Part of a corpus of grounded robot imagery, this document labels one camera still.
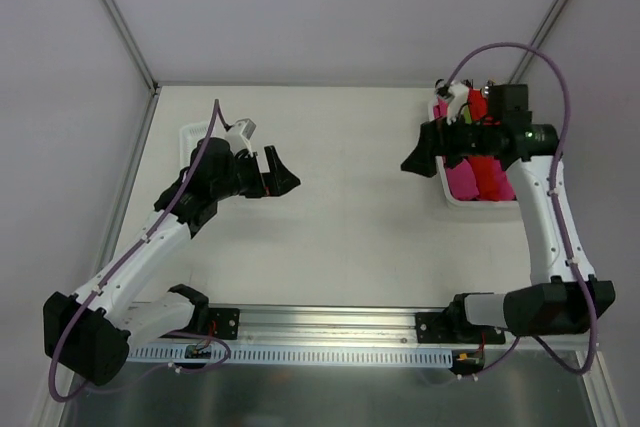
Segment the red paper napkin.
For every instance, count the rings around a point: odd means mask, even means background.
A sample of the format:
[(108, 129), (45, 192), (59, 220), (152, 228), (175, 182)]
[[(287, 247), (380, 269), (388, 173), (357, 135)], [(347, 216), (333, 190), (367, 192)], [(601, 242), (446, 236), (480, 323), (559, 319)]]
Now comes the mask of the red paper napkin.
[[(480, 121), (488, 112), (486, 99), (480, 90), (471, 89), (468, 95), (469, 113), (472, 121)], [(494, 170), (492, 157), (472, 156), (468, 158), (476, 179), (479, 199), (497, 202), (501, 200), (500, 184)]]

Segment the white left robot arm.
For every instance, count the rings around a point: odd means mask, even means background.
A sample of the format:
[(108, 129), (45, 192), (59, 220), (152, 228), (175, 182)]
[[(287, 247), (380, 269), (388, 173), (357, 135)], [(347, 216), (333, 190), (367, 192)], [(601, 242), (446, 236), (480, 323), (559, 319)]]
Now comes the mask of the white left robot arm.
[(300, 186), (275, 147), (265, 147), (264, 153), (267, 171), (260, 170), (256, 153), (246, 148), (234, 151), (217, 137), (200, 140), (189, 165), (154, 203), (138, 239), (73, 293), (55, 292), (47, 299), (44, 347), (51, 377), (63, 365), (102, 386), (136, 348), (164, 335), (197, 337), (208, 331), (208, 297), (184, 284), (143, 307), (131, 304), (160, 263), (217, 214), (221, 201), (281, 197)]

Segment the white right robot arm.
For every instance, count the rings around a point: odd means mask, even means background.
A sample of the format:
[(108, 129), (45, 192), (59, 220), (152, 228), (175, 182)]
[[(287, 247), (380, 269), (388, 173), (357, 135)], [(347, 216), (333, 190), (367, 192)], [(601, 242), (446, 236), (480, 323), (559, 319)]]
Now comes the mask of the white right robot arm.
[(488, 114), (471, 123), (459, 116), (469, 93), (460, 82), (438, 83), (434, 100), (446, 103), (446, 113), (421, 124), (401, 169), (433, 177), (439, 159), (449, 166), (469, 157), (497, 160), (523, 221), (530, 284), (503, 294), (459, 293), (425, 330), (459, 343), (476, 342), (490, 328), (519, 337), (584, 334), (613, 304), (615, 289), (598, 279), (581, 247), (556, 155), (556, 129), (534, 123), (524, 84), (489, 87)]

